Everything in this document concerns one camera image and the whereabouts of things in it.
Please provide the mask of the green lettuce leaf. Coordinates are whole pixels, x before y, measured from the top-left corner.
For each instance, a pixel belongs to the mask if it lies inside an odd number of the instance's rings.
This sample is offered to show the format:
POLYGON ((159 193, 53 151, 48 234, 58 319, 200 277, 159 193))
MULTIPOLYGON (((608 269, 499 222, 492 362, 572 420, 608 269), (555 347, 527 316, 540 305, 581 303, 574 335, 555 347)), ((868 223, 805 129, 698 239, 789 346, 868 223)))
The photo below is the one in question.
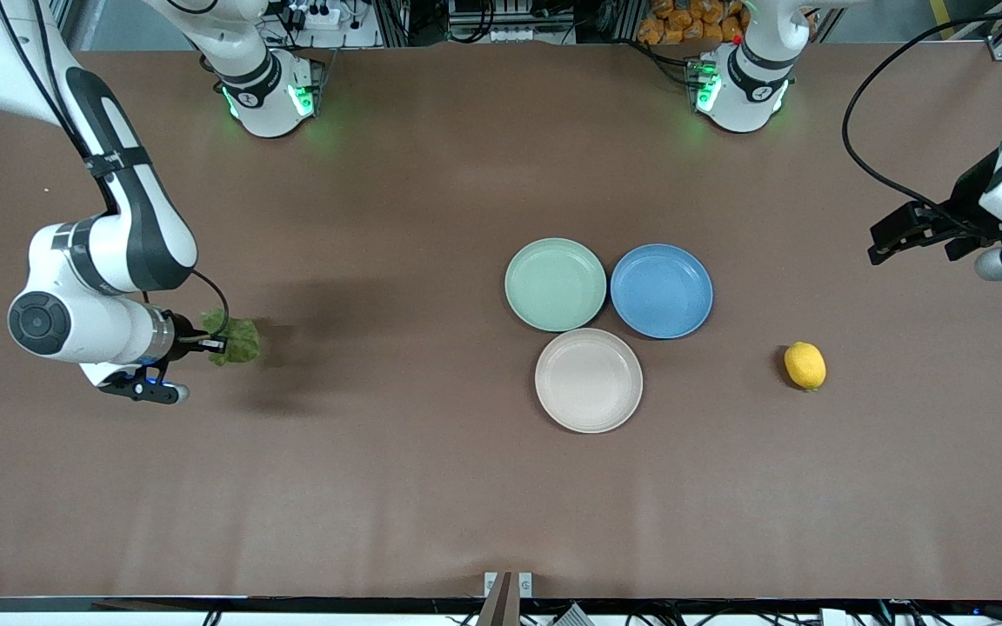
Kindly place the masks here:
POLYGON ((261 356, 261 336, 250 318, 227 316, 222 308, 199 314, 200 328, 208 336, 225 341, 223 353, 210 353, 207 360, 216 366, 247 363, 261 356))

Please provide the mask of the yellow lemon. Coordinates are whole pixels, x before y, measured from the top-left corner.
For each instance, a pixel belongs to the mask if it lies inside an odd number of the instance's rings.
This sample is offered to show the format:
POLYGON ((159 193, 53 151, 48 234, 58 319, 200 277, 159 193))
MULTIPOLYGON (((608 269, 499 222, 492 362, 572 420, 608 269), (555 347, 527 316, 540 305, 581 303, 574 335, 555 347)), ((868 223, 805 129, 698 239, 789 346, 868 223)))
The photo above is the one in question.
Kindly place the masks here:
POLYGON ((818 346, 806 342, 795 342, 787 346, 784 366, 792 384, 806 391, 822 388, 827 377, 827 368, 818 346))

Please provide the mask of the blue plate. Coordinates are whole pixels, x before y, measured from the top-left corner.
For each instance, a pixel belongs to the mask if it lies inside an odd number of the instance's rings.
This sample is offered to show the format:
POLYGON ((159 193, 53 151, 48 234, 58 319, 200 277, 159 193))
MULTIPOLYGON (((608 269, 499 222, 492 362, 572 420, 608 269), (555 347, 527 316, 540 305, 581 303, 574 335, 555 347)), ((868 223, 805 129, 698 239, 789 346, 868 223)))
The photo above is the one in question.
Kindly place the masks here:
POLYGON ((610 276, 610 301, 630 329, 658 340, 697 331, 711 316, 711 274, 695 255, 670 244, 629 250, 610 276))

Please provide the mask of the bag of orange snacks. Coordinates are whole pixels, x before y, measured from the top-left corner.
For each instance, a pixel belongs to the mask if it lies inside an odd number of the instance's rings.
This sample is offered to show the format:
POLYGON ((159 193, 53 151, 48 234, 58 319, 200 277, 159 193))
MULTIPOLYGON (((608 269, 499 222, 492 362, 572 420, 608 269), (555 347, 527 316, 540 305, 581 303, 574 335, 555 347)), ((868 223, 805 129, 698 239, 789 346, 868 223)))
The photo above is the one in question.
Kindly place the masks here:
POLYGON ((645 46, 696 39, 731 43, 737 33, 748 31, 754 11, 749 0, 645 0, 635 40, 645 46))

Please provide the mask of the beige plate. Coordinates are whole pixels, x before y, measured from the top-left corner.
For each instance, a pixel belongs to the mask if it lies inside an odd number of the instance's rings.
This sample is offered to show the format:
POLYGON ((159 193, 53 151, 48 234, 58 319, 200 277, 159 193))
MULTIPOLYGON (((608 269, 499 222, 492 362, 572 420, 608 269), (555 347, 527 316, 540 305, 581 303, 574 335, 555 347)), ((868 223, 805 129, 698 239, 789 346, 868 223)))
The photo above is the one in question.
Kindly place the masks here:
POLYGON ((553 338, 534 366, 534 392, 542 409, 576 433, 607 433, 628 423, 644 386, 643 368, 630 346, 593 328, 553 338))

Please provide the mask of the light green plate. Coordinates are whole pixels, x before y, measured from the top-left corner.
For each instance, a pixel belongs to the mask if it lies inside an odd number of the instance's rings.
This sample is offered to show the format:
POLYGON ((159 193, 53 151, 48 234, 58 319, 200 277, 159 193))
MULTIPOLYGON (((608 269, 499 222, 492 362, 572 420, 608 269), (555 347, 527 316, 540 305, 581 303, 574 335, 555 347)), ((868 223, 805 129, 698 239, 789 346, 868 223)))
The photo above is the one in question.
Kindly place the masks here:
POLYGON ((513 255, 504 274, 510 309, 526 325, 552 333, 586 325, 605 305, 605 267, 589 247, 562 237, 537 239, 513 255))

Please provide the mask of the white power strip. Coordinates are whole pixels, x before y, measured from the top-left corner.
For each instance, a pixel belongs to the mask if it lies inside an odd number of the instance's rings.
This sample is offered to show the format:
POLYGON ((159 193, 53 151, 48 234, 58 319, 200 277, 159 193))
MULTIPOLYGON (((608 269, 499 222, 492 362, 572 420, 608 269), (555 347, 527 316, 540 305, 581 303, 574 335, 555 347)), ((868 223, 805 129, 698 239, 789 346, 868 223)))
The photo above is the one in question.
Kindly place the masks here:
POLYGON ((275 0, 275 11, 290 33, 338 30, 342 11, 331 8, 329 0, 275 0))

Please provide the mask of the silver metal bracket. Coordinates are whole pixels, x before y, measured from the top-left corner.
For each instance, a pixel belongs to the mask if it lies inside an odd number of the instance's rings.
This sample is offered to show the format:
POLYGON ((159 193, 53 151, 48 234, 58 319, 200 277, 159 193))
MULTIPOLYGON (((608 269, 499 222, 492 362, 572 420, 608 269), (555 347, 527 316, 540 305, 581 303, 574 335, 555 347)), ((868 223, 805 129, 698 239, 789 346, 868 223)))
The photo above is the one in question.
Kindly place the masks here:
POLYGON ((494 583, 504 582, 504 580, 509 580, 511 586, 517 588, 518 595, 521 598, 532 598, 534 595, 532 573, 512 573, 512 571, 498 573, 497 571, 488 571, 488 573, 484 573, 484 590, 482 590, 481 597, 489 595, 494 583))

